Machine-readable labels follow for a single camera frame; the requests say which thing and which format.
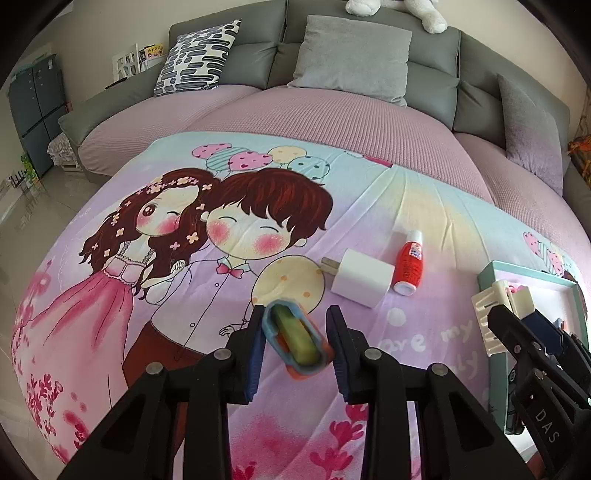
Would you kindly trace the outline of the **husky plush toy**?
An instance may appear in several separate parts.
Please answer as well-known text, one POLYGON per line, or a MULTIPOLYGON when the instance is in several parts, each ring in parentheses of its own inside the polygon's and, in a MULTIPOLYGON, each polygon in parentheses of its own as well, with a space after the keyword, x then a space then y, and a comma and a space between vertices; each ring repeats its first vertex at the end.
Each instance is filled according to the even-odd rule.
POLYGON ((419 19, 423 28, 430 34, 441 34, 448 28, 448 22, 432 0, 348 0, 345 5, 349 15, 370 17, 381 8, 389 8, 409 13, 419 19))

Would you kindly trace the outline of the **pink sofa seat cover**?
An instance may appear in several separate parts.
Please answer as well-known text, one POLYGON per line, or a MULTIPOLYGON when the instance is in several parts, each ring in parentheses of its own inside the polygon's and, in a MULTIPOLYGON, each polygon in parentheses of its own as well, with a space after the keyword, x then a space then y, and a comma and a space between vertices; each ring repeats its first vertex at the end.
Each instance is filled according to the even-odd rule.
POLYGON ((90 172, 113 175, 154 140, 184 131, 269 134, 367 154, 493 203, 576 261, 590 259, 589 237, 567 202, 502 148, 453 133, 415 109, 360 95, 230 85, 152 97, 100 121, 79 154, 90 172))

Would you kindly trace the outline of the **purple grey cushion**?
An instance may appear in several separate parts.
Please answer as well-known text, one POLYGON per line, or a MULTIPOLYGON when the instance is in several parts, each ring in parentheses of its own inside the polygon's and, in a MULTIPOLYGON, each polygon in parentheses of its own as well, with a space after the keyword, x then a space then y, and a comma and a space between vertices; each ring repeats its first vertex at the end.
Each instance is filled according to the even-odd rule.
POLYGON ((506 156, 563 194, 563 151, 556 121, 520 87, 498 75, 506 156))

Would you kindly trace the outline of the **grey sofa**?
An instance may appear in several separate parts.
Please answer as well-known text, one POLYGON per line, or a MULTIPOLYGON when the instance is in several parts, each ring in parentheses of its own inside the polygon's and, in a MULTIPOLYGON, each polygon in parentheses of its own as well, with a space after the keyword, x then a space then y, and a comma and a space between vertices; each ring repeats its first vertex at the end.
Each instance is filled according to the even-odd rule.
POLYGON ((170 95, 164 81, 173 69, 187 81, 187 91, 207 87, 195 57, 181 59, 190 35, 238 20, 238 38, 224 63, 212 71, 219 85, 266 90, 301 76, 302 60, 315 62, 322 90, 356 93, 387 100, 381 89, 396 90, 399 103, 437 119, 449 129, 507 146, 497 79, 517 84, 551 114, 560 140, 567 140, 570 111, 529 73, 485 44, 455 28, 430 34, 421 21, 402 11, 384 11, 358 19, 341 1, 264 1, 215 12, 174 24, 169 29, 169 58, 164 63, 112 86, 62 116, 59 125, 77 149, 90 146, 99 125, 136 104, 170 95))

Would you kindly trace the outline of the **white hair claw clip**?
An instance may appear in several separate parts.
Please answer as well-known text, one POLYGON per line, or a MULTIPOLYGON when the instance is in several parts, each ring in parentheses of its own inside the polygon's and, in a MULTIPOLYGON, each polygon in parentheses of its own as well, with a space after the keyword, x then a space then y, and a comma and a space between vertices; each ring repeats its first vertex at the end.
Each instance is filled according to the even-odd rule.
POLYGON ((488 357, 507 352, 507 348, 500 338, 501 330, 497 327, 499 324, 496 320, 497 317, 505 314, 509 317, 523 320, 536 310, 532 294, 531 299, 521 301, 510 300, 506 293, 506 287, 509 285, 523 284, 513 284, 506 280, 498 280, 471 298, 488 357))

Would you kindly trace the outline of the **cartoon couple table cloth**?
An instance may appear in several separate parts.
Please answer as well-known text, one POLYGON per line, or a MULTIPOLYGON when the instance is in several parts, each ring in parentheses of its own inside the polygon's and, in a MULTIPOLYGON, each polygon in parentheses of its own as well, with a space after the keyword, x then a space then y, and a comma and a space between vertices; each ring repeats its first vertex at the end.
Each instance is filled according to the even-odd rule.
POLYGON ((32 420, 69 461, 151 362, 190 365, 254 307, 338 305, 397 360, 448 364, 480 401, 489 368, 471 298, 492 261, 574 278, 582 263, 495 204, 369 155, 287 138, 188 132, 154 141, 81 209, 17 309, 11 360, 32 420), (373 309, 332 293, 322 257, 396 265, 423 233, 423 277, 373 309))

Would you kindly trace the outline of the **dark blue cabinet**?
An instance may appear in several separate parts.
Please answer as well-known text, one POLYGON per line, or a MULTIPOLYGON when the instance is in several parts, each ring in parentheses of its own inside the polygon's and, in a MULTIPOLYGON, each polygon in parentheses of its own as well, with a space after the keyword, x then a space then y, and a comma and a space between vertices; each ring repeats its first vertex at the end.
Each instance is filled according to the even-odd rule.
POLYGON ((21 145, 39 178, 53 166, 47 148, 60 133, 68 112, 63 75, 56 54, 18 71, 8 90, 10 110, 21 145))

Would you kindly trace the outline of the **pink wristband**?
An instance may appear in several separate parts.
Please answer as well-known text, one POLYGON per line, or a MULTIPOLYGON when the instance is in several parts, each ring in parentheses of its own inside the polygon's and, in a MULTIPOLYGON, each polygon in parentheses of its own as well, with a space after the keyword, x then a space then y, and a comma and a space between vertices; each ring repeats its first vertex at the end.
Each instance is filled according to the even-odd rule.
POLYGON ((524 285, 509 285, 506 287, 506 293, 508 298, 514 301, 531 299, 530 290, 524 285))

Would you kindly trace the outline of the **teal white tray box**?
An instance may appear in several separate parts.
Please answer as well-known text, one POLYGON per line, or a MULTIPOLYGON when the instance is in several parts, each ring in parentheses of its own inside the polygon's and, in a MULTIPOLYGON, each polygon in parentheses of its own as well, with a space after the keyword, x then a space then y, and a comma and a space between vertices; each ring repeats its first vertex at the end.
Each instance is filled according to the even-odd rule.
POLYGON ((509 435, 524 431, 512 402, 517 386, 517 350, 506 347, 489 326, 496 306, 506 307, 531 332, 548 356, 585 391, 590 390, 587 310, 582 291, 570 276, 555 276, 502 261, 490 262, 478 275, 480 292, 472 297, 489 358, 489 408, 509 435))

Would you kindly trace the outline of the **books beside sofa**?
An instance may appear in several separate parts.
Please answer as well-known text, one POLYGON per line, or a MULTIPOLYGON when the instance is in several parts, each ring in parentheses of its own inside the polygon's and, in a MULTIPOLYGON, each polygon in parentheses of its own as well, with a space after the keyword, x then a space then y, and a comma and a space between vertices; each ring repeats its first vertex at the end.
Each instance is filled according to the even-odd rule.
POLYGON ((113 81, 135 76, 165 60, 165 49, 162 44, 151 44, 139 48, 133 44, 127 50, 112 57, 113 81))

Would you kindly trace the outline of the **red glue bottle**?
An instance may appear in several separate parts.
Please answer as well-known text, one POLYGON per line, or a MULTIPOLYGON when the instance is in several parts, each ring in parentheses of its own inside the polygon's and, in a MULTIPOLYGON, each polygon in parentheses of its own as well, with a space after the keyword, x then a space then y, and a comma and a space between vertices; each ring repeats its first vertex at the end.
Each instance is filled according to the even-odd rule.
POLYGON ((418 290, 424 270, 423 242, 421 231, 411 231, 407 235, 394 266, 394 292, 411 296, 418 290))

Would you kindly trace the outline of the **orange decorative item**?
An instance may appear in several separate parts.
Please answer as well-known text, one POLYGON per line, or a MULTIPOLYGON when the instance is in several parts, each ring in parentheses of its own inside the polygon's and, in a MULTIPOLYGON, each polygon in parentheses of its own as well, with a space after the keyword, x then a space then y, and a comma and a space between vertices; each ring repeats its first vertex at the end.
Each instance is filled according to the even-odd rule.
POLYGON ((591 138, 589 135, 581 136, 568 144, 568 155, 572 163, 581 175, 590 171, 591 138))

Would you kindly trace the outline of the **patterned black white cushion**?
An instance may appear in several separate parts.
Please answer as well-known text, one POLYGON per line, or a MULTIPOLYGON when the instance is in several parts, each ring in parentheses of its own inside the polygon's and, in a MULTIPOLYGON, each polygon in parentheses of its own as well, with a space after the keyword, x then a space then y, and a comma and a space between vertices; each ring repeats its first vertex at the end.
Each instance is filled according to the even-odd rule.
POLYGON ((153 95, 214 89, 221 80, 240 24, 242 21, 233 20, 179 35, 160 70, 153 95))

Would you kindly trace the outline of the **white charger adapter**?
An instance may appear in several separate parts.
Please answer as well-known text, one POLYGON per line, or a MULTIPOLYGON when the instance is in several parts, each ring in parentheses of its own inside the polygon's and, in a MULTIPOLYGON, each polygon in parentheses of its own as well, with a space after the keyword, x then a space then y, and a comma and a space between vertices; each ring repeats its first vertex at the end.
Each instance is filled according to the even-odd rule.
POLYGON ((321 270, 332 276, 332 293, 370 309, 380 304, 394 278, 394 265, 352 249, 341 261, 322 257, 321 270))

